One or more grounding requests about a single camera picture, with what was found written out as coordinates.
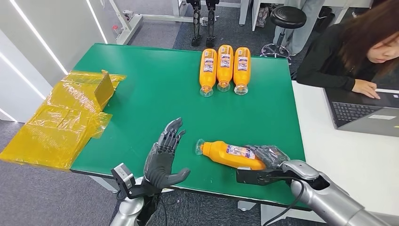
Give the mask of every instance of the laptop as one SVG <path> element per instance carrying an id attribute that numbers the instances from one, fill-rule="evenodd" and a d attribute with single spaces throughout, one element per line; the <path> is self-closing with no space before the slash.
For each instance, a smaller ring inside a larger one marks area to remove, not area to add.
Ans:
<path id="1" fill-rule="evenodd" d="M 343 89 L 324 89 L 336 129 L 399 137 L 399 94 L 377 92 L 380 100 Z"/>

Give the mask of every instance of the black sweater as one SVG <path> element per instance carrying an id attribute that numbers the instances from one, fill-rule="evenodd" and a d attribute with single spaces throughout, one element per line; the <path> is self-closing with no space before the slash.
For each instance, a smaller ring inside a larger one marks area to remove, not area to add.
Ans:
<path id="1" fill-rule="evenodd" d="M 299 66 L 298 83 L 352 90 L 355 78 L 371 81 L 376 74 L 376 65 L 366 57 L 356 74 L 347 70 L 338 52 L 342 45 L 340 34 L 344 27 L 336 24 L 327 28 L 312 44 Z"/>

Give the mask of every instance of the stool seat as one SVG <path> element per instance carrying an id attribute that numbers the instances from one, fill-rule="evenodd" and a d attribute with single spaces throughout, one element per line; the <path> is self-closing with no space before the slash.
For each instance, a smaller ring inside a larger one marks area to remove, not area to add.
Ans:
<path id="1" fill-rule="evenodd" d="M 292 6 L 281 6 L 271 12 L 270 20 L 279 27 L 297 29 L 305 25 L 306 14 Z"/>

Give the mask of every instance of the woman's hand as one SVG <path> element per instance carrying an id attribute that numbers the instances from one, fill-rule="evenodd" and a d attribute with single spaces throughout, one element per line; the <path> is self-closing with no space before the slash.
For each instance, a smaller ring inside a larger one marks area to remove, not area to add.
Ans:
<path id="1" fill-rule="evenodd" d="M 377 84 L 369 82 L 369 81 L 364 81 L 361 79 L 355 79 L 355 85 L 353 86 L 352 92 L 355 93 L 362 93 L 369 98 L 377 98 L 381 99 L 380 96 L 376 93 L 377 89 Z"/>

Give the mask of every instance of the long brown hair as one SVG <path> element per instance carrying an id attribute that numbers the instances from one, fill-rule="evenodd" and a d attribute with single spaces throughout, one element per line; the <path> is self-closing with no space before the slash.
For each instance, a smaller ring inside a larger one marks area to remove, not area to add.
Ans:
<path id="1" fill-rule="evenodd" d="M 398 32 L 399 0 L 387 0 L 365 14 L 346 22 L 341 35 L 343 45 L 339 51 L 346 69 L 357 72 L 366 59 L 368 51 L 374 45 Z M 399 57 L 378 64 L 377 75 L 390 72 L 398 64 Z"/>

